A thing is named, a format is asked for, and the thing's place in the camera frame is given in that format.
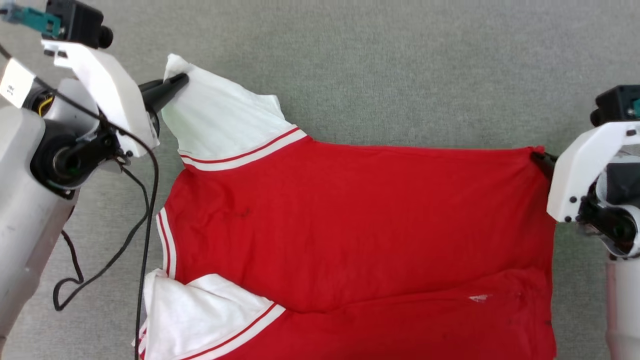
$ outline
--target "black cable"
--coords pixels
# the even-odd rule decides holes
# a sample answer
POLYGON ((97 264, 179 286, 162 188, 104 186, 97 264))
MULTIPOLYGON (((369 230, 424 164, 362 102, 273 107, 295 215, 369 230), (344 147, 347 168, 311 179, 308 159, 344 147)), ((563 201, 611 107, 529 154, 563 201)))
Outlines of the black cable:
MULTIPOLYGON (((2 46, 2 44, 0 44, 0 54, 2 54, 7 60, 10 60, 12 58, 11 54, 2 46)), ((153 154, 153 152, 151 151, 151 148, 145 144, 142 140, 140 140, 140 138, 138 138, 136 135, 128 132, 127 130, 123 129, 122 127, 110 122, 109 120, 107 120, 106 117, 102 116, 102 115, 98 115, 95 114, 94 112, 88 110, 87 108, 85 108, 84 106, 78 104, 77 102, 69 99, 67 96, 61 94, 58 92, 57 89, 53 88, 51 85, 47 84, 44 80, 36 77, 33 80, 35 83, 37 83, 38 85, 42 86, 44 89, 46 89, 47 91, 49 91, 50 93, 54 94, 56 97, 59 97, 60 99, 64 100, 65 102, 67 102, 69 105, 75 107, 76 109, 80 110, 81 112, 97 119, 103 126, 107 126, 107 127, 112 127, 113 129, 116 129, 117 131, 119 131, 121 134, 126 135, 130 138, 132 138, 135 142, 137 142, 138 144, 140 144, 140 146, 142 146, 147 153, 149 154, 149 157, 151 158, 151 162, 153 163, 154 166, 154 184, 153 184, 153 188, 151 191, 151 201, 149 203, 149 213, 153 213, 154 210, 154 206, 156 204, 156 195, 157 195, 157 188, 158 188, 158 178, 159 178, 159 167, 158 167, 158 162, 156 159, 156 156, 153 154)), ((141 307, 142 307, 142 292, 143 292, 143 285, 144 285, 144 281, 145 281, 145 273, 147 271, 147 255, 148 255, 148 250, 149 250, 149 239, 151 237, 151 216, 147 217, 147 230, 145 233, 145 248, 142 254, 142 268, 140 270, 140 285, 138 286, 138 308, 136 309, 136 339, 135 339, 135 359, 138 358, 138 350, 140 348, 140 341, 138 338, 138 334, 140 333, 140 318, 142 316, 141 313, 141 307)))
POLYGON ((111 260, 109 260, 107 265, 105 265, 104 268, 102 268, 102 270, 100 270, 97 274, 95 274, 91 279, 87 280, 87 282, 84 282, 84 277, 82 275, 82 271, 80 270, 80 266, 77 263, 76 250, 74 249, 73 243, 71 242, 71 239, 68 238, 68 235, 64 231, 62 231, 62 236, 67 241, 67 244, 69 245, 69 249, 71 250, 71 258, 72 258, 72 260, 74 262, 74 267, 76 268, 76 273, 78 274, 79 281, 76 280, 76 279, 73 279, 71 277, 68 277, 66 279, 62 279, 62 280, 58 281, 58 283, 54 286, 54 288, 53 288, 53 307, 55 308, 56 311, 64 310, 64 308, 69 304, 69 302, 74 297, 76 297, 76 295, 82 289, 84 289, 86 286, 91 284, 93 281, 97 280, 100 276, 104 275, 104 273, 106 273, 107 270, 109 270, 109 268, 111 268, 111 266, 113 264, 115 264, 116 261, 118 261, 120 256, 125 252, 125 250, 127 250, 127 247, 131 243, 131 240, 133 240, 133 236, 135 236, 135 234, 138 232, 138 229, 140 228, 140 226, 142 226, 142 224, 145 222, 145 220, 149 216, 149 207, 148 207, 149 199, 147 197, 147 189, 142 184, 142 182, 140 182, 140 180, 138 180, 138 178, 136 176, 134 176, 130 171, 128 171, 127 169, 125 169, 123 167, 121 167, 121 169, 125 174, 127 174, 127 176, 129 176, 133 181, 135 181, 136 184, 138 184, 138 186, 140 186, 140 188, 142 189, 142 194, 145 196, 145 207, 146 207, 145 216, 143 216, 142 219, 140 219, 140 221, 138 221, 138 223, 131 229, 131 231, 129 232, 129 235, 127 235, 127 239, 124 241, 124 243, 120 247, 120 250, 118 250, 118 252, 111 258, 111 260), (67 282, 74 282, 74 283, 76 283, 76 284, 78 284, 80 286, 78 286, 71 293, 71 295, 69 295, 67 297, 67 299, 62 304, 60 304, 60 288, 64 284, 66 284, 67 282))

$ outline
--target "white label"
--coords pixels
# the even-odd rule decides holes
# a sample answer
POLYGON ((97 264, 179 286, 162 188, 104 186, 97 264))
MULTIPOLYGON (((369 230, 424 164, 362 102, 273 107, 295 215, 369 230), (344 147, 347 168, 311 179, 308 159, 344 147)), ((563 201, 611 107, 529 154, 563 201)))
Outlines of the white label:
POLYGON ((16 108, 21 108, 31 91, 35 75, 15 59, 9 60, 4 68, 4 76, 0 83, 0 94, 16 108))

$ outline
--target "gray background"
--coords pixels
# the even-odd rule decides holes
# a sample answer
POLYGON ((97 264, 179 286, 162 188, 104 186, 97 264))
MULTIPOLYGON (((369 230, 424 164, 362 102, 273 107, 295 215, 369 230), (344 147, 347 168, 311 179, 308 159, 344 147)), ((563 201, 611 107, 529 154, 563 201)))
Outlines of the gray background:
MULTIPOLYGON (((43 7, 44 1, 22 1, 43 7)), ((260 1, 89 1, 115 41, 108 50, 139 83, 168 53, 261 94, 318 140, 426 147, 546 145, 561 152, 589 129, 596 95, 638 83, 639 12, 632 3, 294 4, 260 1)), ((0 41, 46 80, 63 74, 38 35, 0 25, 0 41)), ((164 128, 156 150, 160 205, 182 168, 164 128)), ((148 159, 133 171, 151 181, 148 159)), ((142 214, 138 187, 101 173, 66 226, 87 275, 142 214)), ((149 268, 161 264, 152 234, 149 268)), ((62 313, 54 283, 73 274, 60 242, 10 336, 5 359, 130 358, 142 236, 62 313)), ((607 359, 604 259, 595 240, 556 233, 554 328, 559 359, 607 359)))

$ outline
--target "jersey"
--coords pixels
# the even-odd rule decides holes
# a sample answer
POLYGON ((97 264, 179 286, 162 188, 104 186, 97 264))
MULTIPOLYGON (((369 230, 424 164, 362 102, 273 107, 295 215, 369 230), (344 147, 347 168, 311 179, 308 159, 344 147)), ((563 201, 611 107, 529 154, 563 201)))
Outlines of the jersey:
MULTIPOLYGON (((530 160, 542 148, 318 142, 275 96, 170 56, 166 76, 180 72, 189 85, 163 118, 185 169, 157 216, 169 278, 217 274, 303 314, 520 271, 543 277, 527 311, 550 323, 555 222, 530 160)), ((544 326, 528 341, 553 352, 544 326)))
POLYGON ((216 274, 183 285, 156 270, 145 281, 141 357, 551 359, 550 324, 536 311, 545 287, 541 272, 507 270, 459 288, 297 313, 216 274))

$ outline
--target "yellow wire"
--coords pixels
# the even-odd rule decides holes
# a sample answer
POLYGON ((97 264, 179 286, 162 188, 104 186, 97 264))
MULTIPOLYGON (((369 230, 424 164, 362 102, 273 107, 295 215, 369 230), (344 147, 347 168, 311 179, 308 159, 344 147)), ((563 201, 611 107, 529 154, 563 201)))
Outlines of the yellow wire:
POLYGON ((41 102, 40 106, 38 107, 38 115, 42 116, 42 109, 44 109, 44 107, 47 106, 52 101, 53 101, 53 96, 41 102))

